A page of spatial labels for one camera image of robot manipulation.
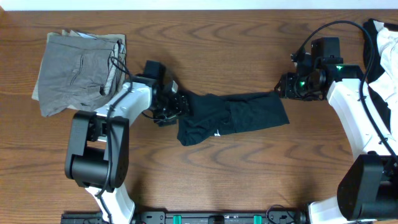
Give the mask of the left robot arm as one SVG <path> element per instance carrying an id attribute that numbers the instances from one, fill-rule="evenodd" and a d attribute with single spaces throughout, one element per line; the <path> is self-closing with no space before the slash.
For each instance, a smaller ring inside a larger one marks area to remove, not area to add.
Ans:
<path id="1" fill-rule="evenodd" d="M 188 113 L 178 85 L 132 77 L 104 106 L 77 111 L 72 120 L 65 175 L 83 187 L 101 209 L 102 223 L 131 223 L 135 203 L 124 184 L 129 167 L 129 128 L 145 110 L 159 126 Z"/>

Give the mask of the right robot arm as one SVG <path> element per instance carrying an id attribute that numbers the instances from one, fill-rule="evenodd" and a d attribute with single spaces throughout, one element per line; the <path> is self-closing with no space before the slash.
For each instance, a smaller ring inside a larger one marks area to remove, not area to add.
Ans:
<path id="1" fill-rule="evenodd" d="M 297 67 L 274 90 L 281 98 L 326 100 L 337 113 L 354 162 L 332 198 L 308 205 L 309 223 L 397 219 L 397 140 L 388 132 L 357 65 Z"/>

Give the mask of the dark navy t-shirt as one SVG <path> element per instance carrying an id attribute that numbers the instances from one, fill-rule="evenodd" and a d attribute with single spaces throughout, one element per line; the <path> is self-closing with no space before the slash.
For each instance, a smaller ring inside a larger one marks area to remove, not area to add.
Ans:
<path id="1" fill-rule="evenodd" d="M 289 124 L 284 106 L 274 92 L 218 96 L 185 91 L 190 113 L 178 121 L 177 139 L 183 146 L 212 136 L 257 131 Z"/>

